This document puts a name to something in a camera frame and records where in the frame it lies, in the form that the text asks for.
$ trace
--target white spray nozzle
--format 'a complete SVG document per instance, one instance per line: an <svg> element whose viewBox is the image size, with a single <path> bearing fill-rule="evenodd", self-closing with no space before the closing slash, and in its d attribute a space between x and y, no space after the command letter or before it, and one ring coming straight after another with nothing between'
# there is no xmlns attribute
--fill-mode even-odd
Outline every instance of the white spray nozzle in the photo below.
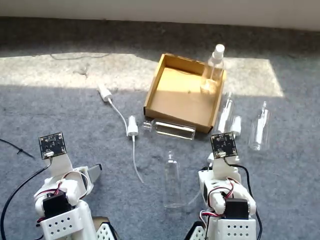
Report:
<svg viewBox="0 0 320 240"><path fill-rule="evenodd" d="M233 133L233 137L240 136L241 134L241 117L240 116L234 116L232 125L230 128L230 132Z"/></svg>
<svg viewBox="0 0 320 240"><path fill-rule="evenodd" d="M222 60L224 58L225 46L222 44L217 44L215 46L214 52L212 53L212 57L216 60Z"/></svg>
<svg viewBox="0 0 320 240"><path fill-rule="evenodd" d="M102 100L104 102L108 102L108 99L110 99L111 95L112 95L111 92L108 90L108 88L106 88L106 86L104 84L99 83L97 90L100 93Z"/></svg>
<svg viewBox="0 0 320 240"><path fill-rule="evenodd" d="M129 117L129 124L128 124L128 136L137 136L139 134L138 132L138 126L136 122L135 116Z"/></svg>

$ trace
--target black cable tie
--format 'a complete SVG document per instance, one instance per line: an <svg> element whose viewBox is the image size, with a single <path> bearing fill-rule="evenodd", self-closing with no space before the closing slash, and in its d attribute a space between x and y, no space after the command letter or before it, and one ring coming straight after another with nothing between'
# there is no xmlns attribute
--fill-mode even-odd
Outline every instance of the black cable tie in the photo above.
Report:
<svg viewBox="0 0 320 240"><path fill-rule="evenodd" d="M18 150L19 150L19 151L18 151L16 154L19 154L19 153L24 152L24 150L23 150L22 148L19 148Z"/></svg>

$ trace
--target transparent bottle lying on side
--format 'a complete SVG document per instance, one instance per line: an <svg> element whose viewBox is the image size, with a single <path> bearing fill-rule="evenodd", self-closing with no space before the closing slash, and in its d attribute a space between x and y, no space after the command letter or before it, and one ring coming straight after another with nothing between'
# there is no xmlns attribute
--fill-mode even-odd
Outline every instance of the transparent bottle lying on side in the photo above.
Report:
<svg viewBox="0 0 320 240"><path fill-rule="evenodd" d="M264 151L269 149L270 117L271 112L267 109L267 102L264 101L258 116L252 122L249 147L255 151Z"/></svg>
<svg viewBox="0 0 320 240"><path fill-rule="evenodd" d="M182 125L166 120L154 119L152 121L144 121L143 129L149 132L153 131L160 135L166 135L181 139L193 140L196 134L194 126Z"/></svg>
<svg viewBox="0 0 320 240"><path fill-rule="evenodd" d="M164 207L179 208L184 206L180 179L180 165L175 160L172 151L168 152L164 165Z"/></svg>

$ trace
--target open cardboard tray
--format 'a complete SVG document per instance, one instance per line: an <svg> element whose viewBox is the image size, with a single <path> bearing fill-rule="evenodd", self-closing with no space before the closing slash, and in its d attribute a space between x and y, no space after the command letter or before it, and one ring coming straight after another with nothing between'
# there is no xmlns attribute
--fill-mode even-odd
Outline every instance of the open cardboard tray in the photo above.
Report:
<svg viewBox="0 0 320 240"><path fill-rule="evenodd" d="M218 82L216 94L200 92L204 63L172 54L163 54L143 107L146 117L195 126L209 133L221 101L226 71Z"/></svg>

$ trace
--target clear plastic bottle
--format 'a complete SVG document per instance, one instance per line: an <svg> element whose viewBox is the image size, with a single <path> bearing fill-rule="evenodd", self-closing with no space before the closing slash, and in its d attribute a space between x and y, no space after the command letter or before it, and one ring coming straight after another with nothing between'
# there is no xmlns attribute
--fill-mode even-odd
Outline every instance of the clear plastic bottle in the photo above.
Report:
<svg viewBox="0 0 320 240"><path fill-rule="evenodd" d="M144 121L143 129L149 132L155 131L160 135L167 135L189 140L193 140L196 134L196 128L194 126L187 126L159 119Z"/></svg>
<svg viewBox="0 0 320 240"><path fill-rule="evenodd" d="M222 44L215 46L214 52L204 66L200 85L201 93L214 95L217 92L225 67L224 52L225 46Z"/></svg>
<svg viewBox="0 0 320 240"><path fill-rule="evenodd" d="M226 133L231 126L231 117L234 110L234 98L231 92L227 92L222 99L221 108L214 127L214 131L219 134Z"/></svg>
<svg viewBox="0 0 320 240"><path fill-rule="evenodd" d="M164 166L164 207L179 208L184 206L181 195L180 166L174 159L174 153L168 152L168 159Z"/></svg>
<svg viewBox="0 0 320 240"><path fill-rule="evenodd" d="M249 146L255 151L264 151L269 148L270 117L271 112L267 109L267 102L264 101L257 118L252 123L249 139Z"/></svg>

